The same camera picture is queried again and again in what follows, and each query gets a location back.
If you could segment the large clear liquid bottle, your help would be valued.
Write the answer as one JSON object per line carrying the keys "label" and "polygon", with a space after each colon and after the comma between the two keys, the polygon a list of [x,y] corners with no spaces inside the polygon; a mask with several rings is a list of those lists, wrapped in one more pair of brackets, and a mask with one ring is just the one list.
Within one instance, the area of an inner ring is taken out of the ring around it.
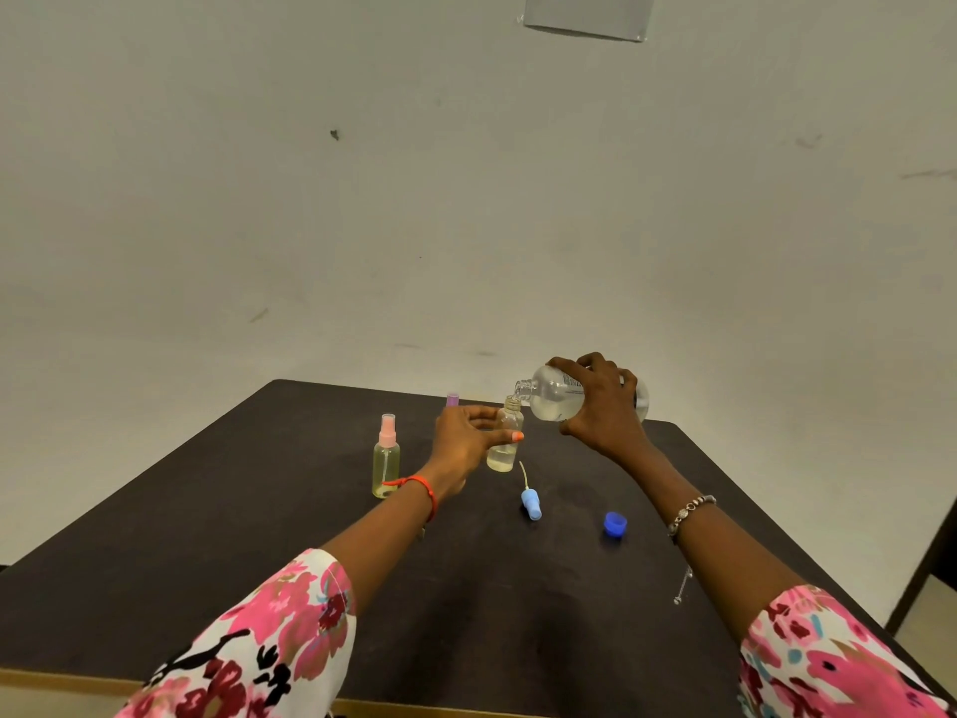
{"label": "large clear liquid bottle", "polygon": [[[546,364],[539,367],[531,378],[516,382],[509,395],[517,395],[521,408],[530,408],[538,419],[562,422],[574,416],[581,408],[584,388],[568,374]],[[634,405],[640,422],[644,421],[650,409],[650,395],[639,378]]]}

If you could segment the blue spray pump with tube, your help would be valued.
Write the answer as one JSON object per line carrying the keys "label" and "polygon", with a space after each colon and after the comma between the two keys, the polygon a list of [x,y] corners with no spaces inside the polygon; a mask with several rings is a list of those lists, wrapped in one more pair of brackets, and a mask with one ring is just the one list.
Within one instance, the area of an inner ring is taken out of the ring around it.
{"label": "blue spray pump with tube", "polygon": [[521,460],[519,460],[519,466],[522,475],[521,505],[526,516],[531,521],[537,522],[543,516],[540,496],[535,489],[531,488],[527,470]]}

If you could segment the person's left hand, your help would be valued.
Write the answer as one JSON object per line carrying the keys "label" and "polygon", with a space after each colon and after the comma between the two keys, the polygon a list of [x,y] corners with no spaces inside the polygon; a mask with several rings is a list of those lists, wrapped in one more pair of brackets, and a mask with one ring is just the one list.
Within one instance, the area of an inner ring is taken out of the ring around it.
{"label": "person's left hand", "polygon": [[470,448],[467,432],[494,430],[496,414],[497,408],[485,405],[441,411],[430,457],[417,473],[432,488],[437,506],[461,492],[468,476],[486,457],[488,451]]}

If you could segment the person's right forearm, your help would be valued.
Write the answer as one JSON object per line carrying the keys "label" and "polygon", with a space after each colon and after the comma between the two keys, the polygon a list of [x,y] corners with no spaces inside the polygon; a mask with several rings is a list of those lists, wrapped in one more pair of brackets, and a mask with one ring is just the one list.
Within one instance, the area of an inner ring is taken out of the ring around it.
{"label": "person's right forearm", "polygon": [[666,526],[678,523],[673,543],[737,643],[775,598],[807,583],[721,507],[705,501],[654,446],[627,473]]}

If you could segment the person's left forearm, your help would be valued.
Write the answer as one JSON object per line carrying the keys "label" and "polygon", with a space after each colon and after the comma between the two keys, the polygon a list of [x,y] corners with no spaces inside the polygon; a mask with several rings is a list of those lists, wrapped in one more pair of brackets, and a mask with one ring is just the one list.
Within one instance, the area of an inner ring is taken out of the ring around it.
{"label": "person's left forearm", "polygon": [[321,547],[344,570],[356,615],[369,607],[438,507],[432,488],[415,474]]}

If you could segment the person's right hand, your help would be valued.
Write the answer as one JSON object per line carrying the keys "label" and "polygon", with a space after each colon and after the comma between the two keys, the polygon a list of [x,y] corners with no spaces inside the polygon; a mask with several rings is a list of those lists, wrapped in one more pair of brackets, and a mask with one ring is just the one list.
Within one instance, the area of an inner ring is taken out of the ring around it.
{"label": "person's right hand", "polygon": [[554,357],[547,364],[584,388],[584,401],[577,413],[587,413],[592,419],[592,441],[580,442],[629,473],[640,466],[651,444],[634,404],[638,378],[598,352],[577,361]]}

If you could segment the paper wall sign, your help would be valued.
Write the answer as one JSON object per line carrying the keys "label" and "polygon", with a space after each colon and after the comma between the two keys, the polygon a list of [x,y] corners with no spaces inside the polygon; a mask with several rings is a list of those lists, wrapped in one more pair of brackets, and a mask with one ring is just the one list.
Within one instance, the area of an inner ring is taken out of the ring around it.
{"label": "paper wall sign", "polygon": [[525,0],[528,27],[641,43],[654,0]]}

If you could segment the small clear bottle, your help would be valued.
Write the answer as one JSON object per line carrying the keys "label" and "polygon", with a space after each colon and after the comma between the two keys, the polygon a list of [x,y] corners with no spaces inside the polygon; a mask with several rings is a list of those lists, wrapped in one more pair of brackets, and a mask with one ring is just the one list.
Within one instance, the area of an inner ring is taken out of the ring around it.
{"label": "small clear bottle", "polygon": [[[497,411],[494,430],[522,431],[524,416],[521,401],[517,395],[505,398],[502,407]],[[486,464],[493,471],[500,473],[510,472],[515,464],[518,442],[505,445],[496,445],[487,452]]]}

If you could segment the person's floral sleeve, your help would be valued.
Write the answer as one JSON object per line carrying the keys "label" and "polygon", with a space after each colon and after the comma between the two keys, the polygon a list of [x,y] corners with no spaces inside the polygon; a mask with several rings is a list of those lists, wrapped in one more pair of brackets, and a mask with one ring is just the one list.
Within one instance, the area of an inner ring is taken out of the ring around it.
{"label": "person's floral sleeve", "polygon": [[115,718],[326,718],[355,608],[341,564],[307,549],[163,663]]}
{"label": "person's floral sleeve", "polygon": [[783,591],[740,647],[745,718],[957,718],[829,592]]}

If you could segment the person's left floral sleeve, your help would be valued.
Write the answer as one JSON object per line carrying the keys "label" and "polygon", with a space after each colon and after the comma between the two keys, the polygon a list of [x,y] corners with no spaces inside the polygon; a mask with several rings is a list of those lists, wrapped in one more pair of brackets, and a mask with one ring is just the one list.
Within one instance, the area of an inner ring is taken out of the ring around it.
{"label": "person's left floral sleeve", "polygon": [[355,608],[341,564],[307,549],[163,663],[115,718],[326,718]]}

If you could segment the dark door frame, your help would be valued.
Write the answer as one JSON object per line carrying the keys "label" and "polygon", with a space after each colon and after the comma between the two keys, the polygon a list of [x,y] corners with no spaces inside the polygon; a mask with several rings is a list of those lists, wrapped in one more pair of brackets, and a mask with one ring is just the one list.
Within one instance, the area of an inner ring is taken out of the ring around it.
{"label": "dark door frame", "polygon": [[957,498],[885,625],[890,635],[897,636],[930,576],[957,592]]}

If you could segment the pink capped spray bottle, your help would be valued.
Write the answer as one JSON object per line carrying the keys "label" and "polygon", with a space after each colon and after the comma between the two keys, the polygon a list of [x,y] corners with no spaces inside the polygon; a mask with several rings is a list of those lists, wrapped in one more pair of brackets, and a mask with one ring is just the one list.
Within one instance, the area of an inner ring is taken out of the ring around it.
{"label": "pink capped spray bottle", "polygon": [[387,498],[399,479],[401,449],[397,441],[396,416],[384,413],[380,431],[373,448],[372,494],[379,500]]}

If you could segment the person's right floral sleeve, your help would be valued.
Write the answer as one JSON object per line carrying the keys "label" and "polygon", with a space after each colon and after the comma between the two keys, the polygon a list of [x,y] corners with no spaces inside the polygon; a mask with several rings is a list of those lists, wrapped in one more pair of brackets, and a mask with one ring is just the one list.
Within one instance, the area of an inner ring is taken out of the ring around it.
{"label": "person's right floral sleeve", "polygon": [[783,591],[740,647],[745,718],[957,718],[829,592]]}

